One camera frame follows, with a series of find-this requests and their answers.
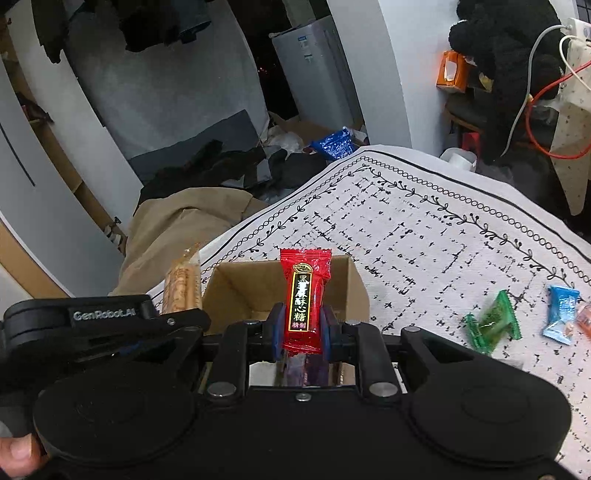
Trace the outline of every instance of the orange candy wrapper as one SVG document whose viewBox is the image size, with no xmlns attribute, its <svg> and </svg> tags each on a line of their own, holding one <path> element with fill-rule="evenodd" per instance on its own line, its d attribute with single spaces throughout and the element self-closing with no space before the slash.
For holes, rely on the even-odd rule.
<svg viewBox="0 0 591 480">
<path fill-rule="evenodd" d="M 579 310 L 576 319 L 577 325 L 591 339 L 591 305 L 586 304 Z"/>
</svg>

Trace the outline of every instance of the white patterned tablecloth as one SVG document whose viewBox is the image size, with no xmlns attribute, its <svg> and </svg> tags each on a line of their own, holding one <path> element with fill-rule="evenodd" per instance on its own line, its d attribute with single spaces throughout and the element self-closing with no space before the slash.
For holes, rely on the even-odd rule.
<svg viewBox="0 0 591 480">
<path fill-rule="evenodd" d="M 466 345 L 462 317 L 478 317 L 507 289 L 523 339 L 502 342 L 493 356 L 523 361 L 564 392 L 573 422 L 558 460 L 591 478 L 591 340 L 577 331 L 566 346 L 540 334 L 547 286 L 591 299 L 591 246 L 562 222 L 509 185 L 414 150 L 371 146 L 203 248 L 204 286 L 218 263 L 274 260 L 277 245 L 350 255 L 371 322 L 395 335 L 419 325 Z M 162 289 L 150 292 L 156 305 Z"/>
</svg>

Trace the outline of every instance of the red cable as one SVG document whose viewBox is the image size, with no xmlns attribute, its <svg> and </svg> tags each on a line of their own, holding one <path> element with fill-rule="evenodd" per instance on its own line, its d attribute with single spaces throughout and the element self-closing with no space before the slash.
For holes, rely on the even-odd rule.
<svg viewBox="0 0 591 480">
<path fill-rule="evenodd" d="M 588 61 L 584 65 L 581 65 L 578 69 L 575 69 L 575 72 L 578 73 L 581 70 L 584 70 L 589 66 L 591 66 L 591 61 Z M 542 88 L 538 92 L 538 94 L 534 97 L 534 99 L 528 104 L 527 111 L 525 113 L 525 130 L 527 131 L 527 135 L 529 136 L 531 142 L 534 144 L 534 147 L 537 148 L 539 151 L 541 151 L 543 154 L 548 155 L 549 157 L 552 157 L 552 158 L 558 158 L 559 160 L 576 160 L 578 158 L 585 156 L 587 153 L 589 153 L 589 151 L 591 151 L 591 143 L 587 146 L 587 148 L 585 148 L 583 151 L 579 152 L 576 155 L 558 155 L 556 153 L 550 153 L 549 151 L 545 150 L 544 147 L 542 147 L 538 143 L 538 141 L 535 139 L 534 134 L 532 133 L 531 127 L 530 127 L 530 115 L 531 115 L 531 111 L 534 108 L 535 103 L 540 99 L 540 97 L 542 97 L 543 94 L 545 94 L 548 90 L 551 90 L 555 86 L 561 84 L 562 82 L 565 82 L 566 80 L 568 80 L 572 76 L 573 76 L 573 73 L 571 72 L 568 75 L 565 75 L 564 77 L 562 77 L 561 79 L 550 83 L 547 87 Z"/>
</svg>

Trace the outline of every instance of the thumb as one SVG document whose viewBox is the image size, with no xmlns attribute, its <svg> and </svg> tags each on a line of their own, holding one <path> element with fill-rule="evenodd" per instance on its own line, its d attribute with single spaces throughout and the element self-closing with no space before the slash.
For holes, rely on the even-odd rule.
<svg viewBox="0 0 591 480">
<path fill-rule="evenodd" d="M 41 452 L 33 435 L 0 438 L 0 468 L 8 476 L 26 476 L 41 466 Z"/>
</svg>

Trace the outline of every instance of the orange tissue box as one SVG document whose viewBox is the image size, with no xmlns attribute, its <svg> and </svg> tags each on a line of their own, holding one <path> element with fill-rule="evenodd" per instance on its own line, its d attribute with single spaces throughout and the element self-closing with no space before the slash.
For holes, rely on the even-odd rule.
<svg viewBox="0 0 591 480">
<path fill-rule="evenodd" d="M 456 51 L 449 50 L 443 54 L 437 86 L 447 92 L 466 91 L 468 85 L 468 72 L 470 64 L 463 55 Z"/>
</svg>

